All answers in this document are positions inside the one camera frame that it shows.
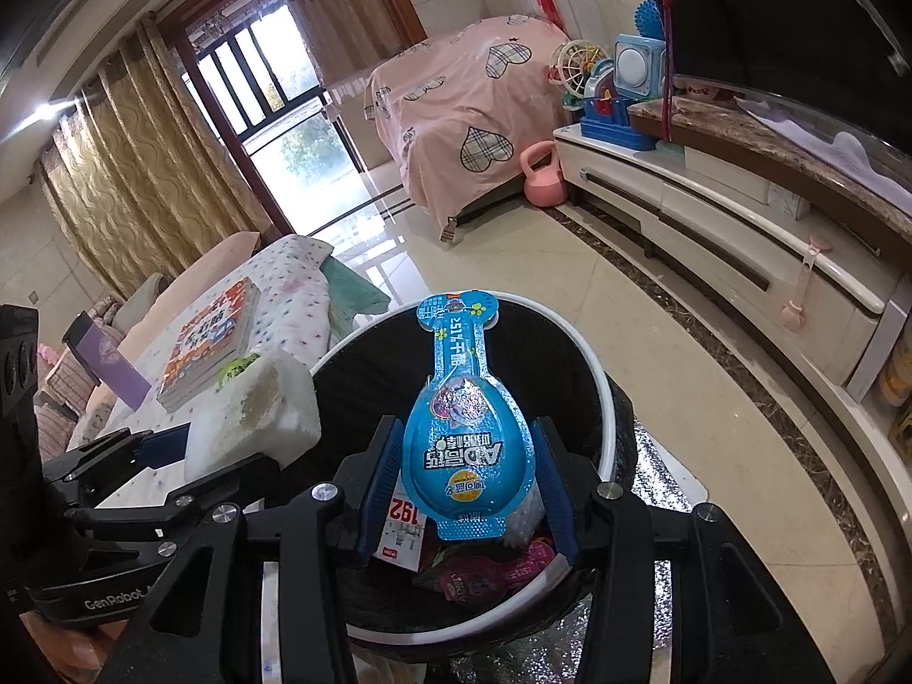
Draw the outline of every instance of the drawer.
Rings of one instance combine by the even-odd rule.
[[[665,184],[659,177],[604,154],[555,141],[564,179],[602,198],[634,218],[656,216]]]
[[[666,183],[659,214],[659,247],[725,296],[745,315],[761,315],[777,345],[797,349],[838,385],[845,383],[868,345],[877,319],[819,274],[804,295],[805,324],[785,328],[781,311],[795,291],[801,260],[778,244]]]

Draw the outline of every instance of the silver insulation mat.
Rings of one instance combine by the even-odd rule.
[[[693,507],[660,457],[652,436],[638,420],[634,430],[638,451],[634,493],[651,506],[690,511]],[[655,563],[655,596],[653,669],[658,669],[669,660],[671,647],[671,567],[667,561]],[[450,670],[463,684],[571,682],[583,653],[591,600],[587,596],[570,614],[540,633],[468,658],[453,658]]]

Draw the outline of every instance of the ceiling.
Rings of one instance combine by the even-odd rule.
[[[0,0],[0,202],[26,186],[54,127],[22,128],[26,118],[71,95],[143,13],[172,1]]]

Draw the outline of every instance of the food wrapper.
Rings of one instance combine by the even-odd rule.
[[[402,483],[441,540],[503,537],[535,480],[526,419],[488,370],[489,292],[432,295],[418,321],[433,332],[434,375],[415,402],[402,446]]]
[[[651,506],[692,510],[693,504],[639,421],[634,432],[638,453],[634,493]],[[671,566],[667,561],[655,562],[655,596],[652,681],[667,681],[671,651]],[[455,678],[461,684],[570,684],[583,655],[591,603],[591,596],[587,596],[563,619],[535,635],[452,658],[443,666],[447,670],[441,676]]]

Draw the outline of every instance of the floor border tile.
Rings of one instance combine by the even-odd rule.
[[[643,245],[643,237],[602,209],[599,209],[599,207],[586,201],[578,203],[576,207],[585,210],[593,218],[631,238],[640,246]],[[646,274],[634,262],[628,260],[614,247],[599,239],[596,234],[567,216],[560,209],[547,207],[543,210],[544,213],[570,231],[573,236],[585,242],[592,250],[619,269],[628,280],[631,280],[649,298],[658,303],[681,328],[719,363],[722,369],[728,373],[728,376],[751,399],[754,406],[757,406],[772,428],[776,430],[817,488],[827,508],[833,514],[833,519],[839,525],[842,536],[845,537],[845,541],[852,549],[852,554],[865,579],[868,593],[870,593],[871,601],[874,604],[874,612],[877,613],[877,622],[880,625],[881,637],[883,637],[883,647],[888,651],[897,639],[897,618],[895,617],[895,610],[886,586],[886,578],[880,566],[880,561],[877,560],[874,548],[868,540],[868,534],[865,532],[865,528],[862,527],[858,515],[852,509],[845,493],[837,485],[836,480],[833,479],[833,475],[827,469],[813,445],[801,433],[801,429],[785,413],[775,397],[756,379],[748,367],[726,347],[722,340],[719,340],[714,335],[708,326],[705,326],[696,315],[687,310],[674,295],[653,280],[649,274]]]

